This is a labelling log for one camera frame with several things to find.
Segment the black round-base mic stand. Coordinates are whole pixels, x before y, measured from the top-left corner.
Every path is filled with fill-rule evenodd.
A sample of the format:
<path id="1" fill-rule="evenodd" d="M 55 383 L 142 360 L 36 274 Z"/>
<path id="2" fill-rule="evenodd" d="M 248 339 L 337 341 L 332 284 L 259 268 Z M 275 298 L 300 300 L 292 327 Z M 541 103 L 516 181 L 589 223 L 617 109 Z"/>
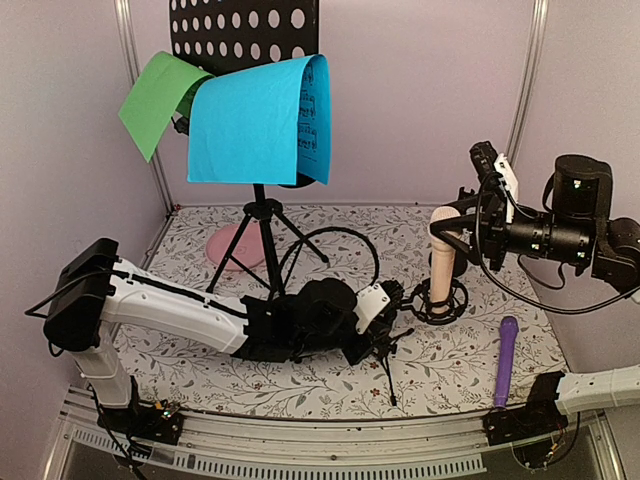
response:
<path id="1" fill-rule="evenodd" d="M 431 214 L 429 265 L 436 279 L 459 278 L 468 269 L 473 257 L 470 209 L 475 199 L 474 189 L 460 187 L 454 200 L 438 206 Z"/>

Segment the black shock mount tripod stand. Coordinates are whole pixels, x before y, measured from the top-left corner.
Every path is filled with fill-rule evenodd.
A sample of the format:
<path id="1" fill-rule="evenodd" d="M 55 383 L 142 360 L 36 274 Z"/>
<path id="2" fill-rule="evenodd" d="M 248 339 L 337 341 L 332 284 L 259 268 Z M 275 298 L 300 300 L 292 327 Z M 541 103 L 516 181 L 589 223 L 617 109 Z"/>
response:
<path id="1" fill-rule="evenodd" d="M 431 280 L 427 278 L 419 283 L 404 297 L 404 288 L 396 280 L 383 281 L 382 291 L 389 299 L 389 304 L 372 322 L 372 352 L 380 362 L 389 384 L 390 403 L 397 406 L 397 398 L 391 374 L 389 357 L 397 351 L 398 341 L 414 332 L 413 328 L 397 335 L 391 331 L 399 312 L 410 312 L 417 320 L 429 326 L 445 326 L 459 319 L 469 304 L 467 288 L 457 279 L 451 281 L 450 291 L 444 300 L 431 300 Z"/>

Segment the pink beige microphone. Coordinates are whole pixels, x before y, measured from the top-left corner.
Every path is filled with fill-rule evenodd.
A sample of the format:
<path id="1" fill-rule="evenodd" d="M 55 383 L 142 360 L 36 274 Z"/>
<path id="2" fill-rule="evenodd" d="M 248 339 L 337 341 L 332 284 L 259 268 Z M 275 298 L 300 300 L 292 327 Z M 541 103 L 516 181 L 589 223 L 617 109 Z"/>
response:
<path id="1" fill-rule="evenodd" d="M 431 227 L 436 222 L 459 217 L 460 213 L 451 206 L 441 206 L 434 210 L 430 219 Z M 430 233 L 432 258 L 429 301 L 435 316 L 444 315 L 448 310 L 451 282 L 455 265 L 455 249 L 445 241 Z"/>

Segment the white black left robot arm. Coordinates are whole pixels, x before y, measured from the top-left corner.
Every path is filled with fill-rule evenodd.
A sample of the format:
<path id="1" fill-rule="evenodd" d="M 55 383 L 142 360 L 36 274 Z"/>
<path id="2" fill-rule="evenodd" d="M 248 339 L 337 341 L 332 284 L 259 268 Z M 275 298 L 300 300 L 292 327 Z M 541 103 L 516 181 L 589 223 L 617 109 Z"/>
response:
<path id="1" fill-rule="evenodd" d="M 163 280 L 100 238 L 61 271 L 55 291 L 27 310 L 50 345 L 74 356 L 99 405 L 128 434 L 148 426 L 137 388 L 103 323 L 130 324 L 202 343 L 243 360 L 284 363 L 339 350 L 351 365 L 388 347 L 404 289 L 397 281 L 352 290 L 336 278 L 262 300 L 222 297 Z"/>

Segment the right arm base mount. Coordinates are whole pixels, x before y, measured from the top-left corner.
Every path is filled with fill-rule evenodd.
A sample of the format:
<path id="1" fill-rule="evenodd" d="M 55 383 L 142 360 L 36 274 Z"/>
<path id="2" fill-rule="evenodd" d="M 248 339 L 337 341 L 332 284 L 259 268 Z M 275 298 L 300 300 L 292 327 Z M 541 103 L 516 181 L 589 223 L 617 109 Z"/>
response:
<path id="1" fill-rule="evenodd" d="M 539 375 L 533 383 L 526 403 L 518 408 L 494 407 L 482 417 L 483 431 L 490 446 L 513 444 L 556 432 L 555 439 L 512 448 L 515 460 L 529 471 L 546 470 L 564 460 L 574 449 L 580 433 L 581 414 L 576 417 L 574 433 L 566 443 L 569 420 L 561 414 L 555 401 L 564 372 Z"/>

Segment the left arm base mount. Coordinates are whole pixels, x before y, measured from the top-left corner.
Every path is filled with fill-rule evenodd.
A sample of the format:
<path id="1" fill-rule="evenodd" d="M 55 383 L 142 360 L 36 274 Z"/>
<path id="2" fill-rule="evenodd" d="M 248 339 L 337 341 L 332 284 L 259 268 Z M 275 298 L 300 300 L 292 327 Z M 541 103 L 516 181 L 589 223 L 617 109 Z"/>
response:
<path id="1" fill-rule="evenodd" d="M 124 434 L 130 444 L 141 439 L 176 446 L 185 420 L 181 405 L 167 399 L 144 402 L 133 376 L 125 374 L 120 380 L 114 387 L 91 384 L 97 401 L 98 425 Z"/>

